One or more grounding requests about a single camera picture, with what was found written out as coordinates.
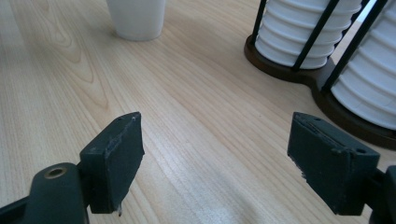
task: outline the dark wooden base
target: dark wooden base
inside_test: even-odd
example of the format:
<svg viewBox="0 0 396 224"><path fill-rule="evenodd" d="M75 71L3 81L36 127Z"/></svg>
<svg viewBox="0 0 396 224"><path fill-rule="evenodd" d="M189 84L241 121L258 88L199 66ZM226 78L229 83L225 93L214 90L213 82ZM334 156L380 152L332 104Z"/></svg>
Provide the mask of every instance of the dark wooden base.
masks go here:
<svg viewBox="0 0 396 224"><path fill-rule="evenodd" d="M366 142L396 150L396 131L362 119L341 105L330 91L320 91L321 86L335 67L332 59L319 69L292 71L290 67L271 62L263 57L250 41L251 36L247 38L245 44L245 55L254 66L271 77L305 84L311 89L312 96L320 110L338 126Z"/></svg>

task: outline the metal screw hole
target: metal screw hole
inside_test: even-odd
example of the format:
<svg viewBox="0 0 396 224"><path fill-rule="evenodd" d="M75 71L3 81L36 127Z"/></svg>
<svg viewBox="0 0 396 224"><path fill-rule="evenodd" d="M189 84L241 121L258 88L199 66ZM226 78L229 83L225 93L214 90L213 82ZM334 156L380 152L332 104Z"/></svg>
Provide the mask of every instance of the metal screw hole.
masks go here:
<svg viewBox="0 0 396 224"><path fill-rule="evenodd" d="M56 167L44 174L47 179L54 179L66 173L67 169L64 167Z"/></svg>
<svg viewBox="0 0 396 224"><path fill-rule="evenodd" d="M359 153L361 153L361 154L366 153L366 150L361 149L361 148L356 149L356 151L359 152Z"/></svg>

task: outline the white ribbed container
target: white ribbed container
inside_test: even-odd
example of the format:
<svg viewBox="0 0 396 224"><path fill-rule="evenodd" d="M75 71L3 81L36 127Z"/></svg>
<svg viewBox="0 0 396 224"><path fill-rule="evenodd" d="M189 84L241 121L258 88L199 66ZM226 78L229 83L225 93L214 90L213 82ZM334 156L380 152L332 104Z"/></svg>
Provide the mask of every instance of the white ribbed container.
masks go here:
<svg viewBox="0 0 396 224"><path fill-rule="evenodd" d="M106 1L118 36L148 41L161 34L166 0Z"/></svg>
<svg viewBox="0 0 396 224"><path fill-rule="evenodd" d="M328 5L329 0L269 0L256 39L256 49L265 58L293 66ZM320 68L334 51L334 44L361 8L361 0L340 0L309 51L301 68Z"/></svg>
<svg viewBox="0 0 396 224"><path fill-rule="evenodd" d="M396 130L396 2L389 1L346 68L332 94L354 114Z"/></svg>

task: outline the light wood grain surface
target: light wood grain surface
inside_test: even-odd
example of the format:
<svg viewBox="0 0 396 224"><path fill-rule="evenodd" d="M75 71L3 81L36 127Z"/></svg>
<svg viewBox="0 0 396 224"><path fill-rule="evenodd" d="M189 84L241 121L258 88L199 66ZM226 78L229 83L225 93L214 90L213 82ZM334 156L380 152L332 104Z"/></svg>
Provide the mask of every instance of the light wood grain surface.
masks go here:
<svg viewBox="0 0 396 224"><path fill-rule="evenodd" d="M146 155L123 215L91 223L367 223L335 216L287 156L291 115L328 120L303 85L245 58L259 0L168 0L162 35L115 35L104 0L0 0L0 206L142 113ZM396 153L382 154L385 170Z"/></svg>

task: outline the white stacked cup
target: white stacked cup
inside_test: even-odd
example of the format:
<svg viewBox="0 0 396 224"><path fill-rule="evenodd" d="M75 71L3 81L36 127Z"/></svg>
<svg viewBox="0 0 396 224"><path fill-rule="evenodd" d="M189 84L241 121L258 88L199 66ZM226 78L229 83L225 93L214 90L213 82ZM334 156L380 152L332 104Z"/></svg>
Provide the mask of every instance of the white stacked cup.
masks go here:
<svg viewBox="0 0 396 224"><path fill-rule="evenodd" d="M161 34L165 0L107 0L107 6L120 37L147 41Z"/></svg>
<svg viewBox="0 0 396 224"><path fill-rule="evenodd" d="M312 34L329 0L269 0L255 47L265 58L293 66ZM361 9L361 0L340 0L323 27L302 69L316 69L326 64L334 44L350 25L353 14Z"/></svg>
<svg viewBox="0 0 396 224"><path fill-rule="evenodd" d="M340 77L332 94L354 114L396 130L396 1L388 1Z"/></svg>

